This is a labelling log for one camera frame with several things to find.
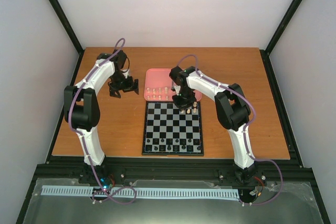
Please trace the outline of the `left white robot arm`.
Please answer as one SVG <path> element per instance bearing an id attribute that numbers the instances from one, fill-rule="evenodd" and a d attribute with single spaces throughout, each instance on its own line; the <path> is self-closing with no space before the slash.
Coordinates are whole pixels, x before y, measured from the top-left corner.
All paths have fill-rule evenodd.
<path id="1" fill-rule="evenodd" d="M 101 165 L 105 154 L 98 137 L 100 109 L 97 95 L 105 83 L 111 97 L 121 98 L 121 91 L 139 94 L 139 80 L 131 76 L 130 69 L 124 70 L 128 61 L 123 50 L 114 50 L 112 54 L 101 53 L 81 81 L 64 89 L 65 120 L 79 137 L 84 162 L 95 166 L 91 170 L 91 178 L 100 184 L 108 180 L 109 170 Z"/>

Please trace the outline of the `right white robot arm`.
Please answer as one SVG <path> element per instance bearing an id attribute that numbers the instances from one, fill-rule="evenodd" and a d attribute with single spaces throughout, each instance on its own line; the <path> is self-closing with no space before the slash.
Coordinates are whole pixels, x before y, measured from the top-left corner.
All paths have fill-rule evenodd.
<path id="1" fill-rule="evenodd" d="M 241 185 L 247 184 L 256 172 L 254 155 L 248 135 L 250 104 L 240 85 L 220 83 L 191 66 L 185 70 L 176 66 L 170 70 L 176 92 L 173 103 L 180 111 L 188 110 L 196 102 L 195 91 L 215 103 L 217 119 L 230 136 L 234 150 L 235 177 Z"/>

